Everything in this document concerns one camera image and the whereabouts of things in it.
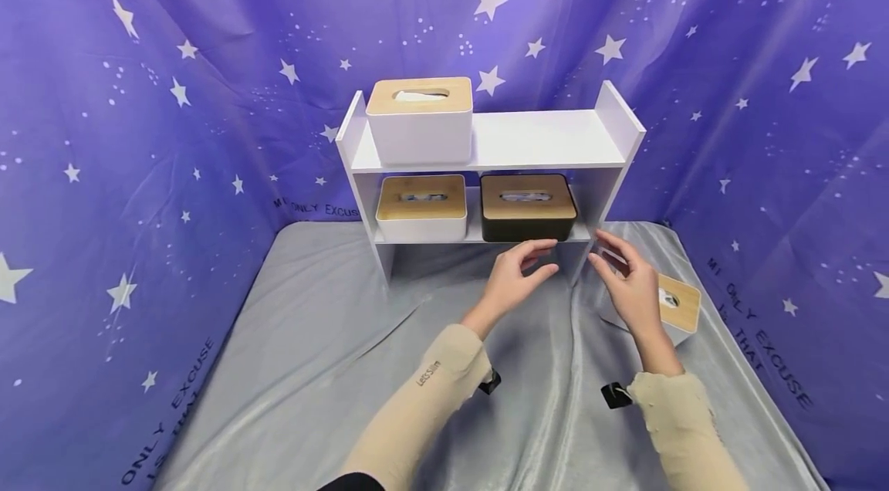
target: white tissue box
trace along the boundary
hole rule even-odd
[[[467,77],[376,82],[367,123],[382,164],[467,164],[472,82]]]
[[[599,317],[626,331],[627,326],[610,302],[608,292],[603,288],[603,299],[597,300]],[[657,275],[657,294],[661,302],[661,322],[667,335],[676,346],[698,331],[698,317],[701,315],[701,291],[694,286]]]
[[[376,217],[387,244],[461,242],[466,239],[466,181],[462,174],[387,176]]]

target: sleeve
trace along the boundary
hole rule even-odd
[[[432,439],[491,377],[478,335],[462,325],[446,327],[420,367],[370,420],[341,473],[368,474],[386,491],[409,489]]]
[[[747,491],[719,438],[707,392],[692,374],[638,374],[627,388],[674,491]]]

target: gray satin cloth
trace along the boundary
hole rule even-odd
[[[676,235],[609,223],[665,275],[700,287]],[[358,223],[297,223],[259,271],[163,491],[315,490],[335,477],[375,411],[485,285],[496,245],[405,246],[387,298]],[[630,334],[604,323],[590,269],[546,281],[485,341],[503,382],[452,415],[421,463],[421,490],[667,489],[636,407],[599,391],[639,370]],[[704,293],[698,333],[679,346],[712,400],[750,489],[826,489]]]

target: hand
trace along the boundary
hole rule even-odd
[[[473,329],[482,340],[491,332],[495,323],[531,296],[543,281],[555,275],[558,265],[543,265],[534,273],[524,276],[522,271],[530,269],[540,257],[548,256],[556,245],[556,240],[527,240],[513,246],[497,256],[495,266],[485,291],[475,308],[463,317],[463,325]]]
[[[650,374],[663,374],[668,378],[685,373],[676,349],[661,325],[657,271],[627,241],[604,230],[597,230],[596,236],[618,249],[630,267],[630,275],[625,279],[610,270],[605,259],[590,253],[590,263],[606,283],[614,309],[636,341],[642,368]]]
[[[610,269],[608,261],[596,253],[590,253],[590,263],[606,283],[614,309],[633,337],[660,334],[663,326],[661,305],[657,300],[657,271],[626,240],[604,230],[597,230],[596,236],[618,249],[630,267],[630,275],[625,279]]]

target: right hand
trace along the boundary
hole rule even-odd
[[[630,267],[630,275],[625,279],[615,273],[605,259],[590,253],[592,267],[606,283],[614,309],[633,337],[648,337],[663,332],[661,305],[657,299],[657,271],[626,240],[604,230],[597,230],[596,236],[618,249]]]

